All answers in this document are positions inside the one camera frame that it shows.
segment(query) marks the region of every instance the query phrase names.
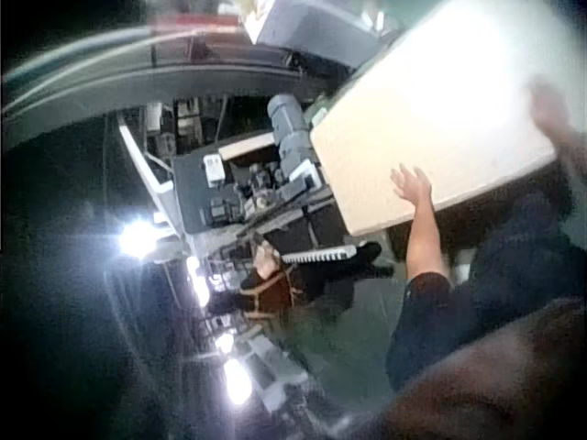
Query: beige board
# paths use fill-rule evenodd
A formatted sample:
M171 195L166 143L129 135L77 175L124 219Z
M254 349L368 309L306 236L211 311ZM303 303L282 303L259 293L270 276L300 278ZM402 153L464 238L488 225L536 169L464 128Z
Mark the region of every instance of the beige board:
M442 3L312 132L349 232L413 217L390 181L401 162L424 170L442 209L553 161L528 113L528 81L555 83L584 130L585 66L584 38L541 1Z

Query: hand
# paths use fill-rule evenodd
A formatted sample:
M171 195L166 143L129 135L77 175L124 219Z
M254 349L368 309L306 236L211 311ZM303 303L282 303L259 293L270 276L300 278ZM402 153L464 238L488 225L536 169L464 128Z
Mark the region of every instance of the hand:
M273 247L267 241L257 247L253 266L264 280L268 280L279 270L279 261L273 253Z
M415 175L400 164L399 171L392 170L392 181L397 186L393 191L417 207L422 202L432 202L432 185L422 170L414 168L414 172Z
M572 131L564 96L554 85L535 78L530 83L530 115L536 127L554 144L560 145Z

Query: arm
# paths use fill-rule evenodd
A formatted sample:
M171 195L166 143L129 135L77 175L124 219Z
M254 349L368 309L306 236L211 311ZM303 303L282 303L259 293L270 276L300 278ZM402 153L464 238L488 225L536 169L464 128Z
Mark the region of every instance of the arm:
M556 87L539 78L530 84L530 93L530 115L534 124L550 139L559 155L568 159L581 179L587 182L585 135L570 126L564 97Z
M414 205L415 214L407 244L407 277L409 280L426 272L448 277L440 250L440 234L434 217L432 187L426 175L418 168L412 174L404 165L392 171L397 186L395 193Z

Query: factory floor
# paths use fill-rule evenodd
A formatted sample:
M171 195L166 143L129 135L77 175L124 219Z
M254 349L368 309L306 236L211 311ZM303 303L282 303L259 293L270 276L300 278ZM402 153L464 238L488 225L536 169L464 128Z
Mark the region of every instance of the factory floor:
M530 179L529 184L534 185L537 180L540 182L551 178L548 172L538 174ZM571 242L581 248L587 248L587 188L574 175L570 176L566 188L560 190L572 195L572 210L570 215L561 221L561 228ZM326 241L336 240L336 232L333 232L333 229L340 230L343 227L340 220L332 215L333 213L324 214L317 218L318 222L314 222L319 223L316 229L318 236L321 226L327 226L325 230L329 236L326 237ZM459 222L458 215L462 217L462 214L448 213L444 215L444 219L439 218L441 235L443 225L444 229L447 229L446 225L451 224L451 219L457 219L453 223ZM474 229L469 243L475 239L478 243L482 239L482 233ZM317 300L313 306L296 310L284 328L283 337L287 348L304 359L326 394L350 412L377 411L393 399L393 391L385 374L385 356L390 336L402 310L406 277L405 265L399 261L401 257L396 257L396 254L402 254L403 251L400 249L394 253L392 248L395 248L395 239L405 242L406 234L407 229L399 227L370 236L344 236L347 243L359 243L364 239L380 242L383 253L375 264L386 265L392 261L395 274L391 279L355 282L352 287L352 306L341 313L335 312L338 315L336 318L325 318L325 310L339 309L335 286L333 291ZM467 271L467 264L474 255L474 247L470 244L466 246L467 248L464 248L463 243L458 243L459 249L451 260L456 281L462 279Z

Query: cardboard sheet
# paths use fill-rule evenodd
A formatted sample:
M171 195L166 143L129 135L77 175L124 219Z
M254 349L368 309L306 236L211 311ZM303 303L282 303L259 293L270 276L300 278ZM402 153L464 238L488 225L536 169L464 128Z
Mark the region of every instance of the cardboard sheet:
M551 162L532 124L535 75L565 93L585 129L585 40L541 1L449 0L371 67L311 135L347 229L400 224L414 208L392 167L419 166L437 209Z

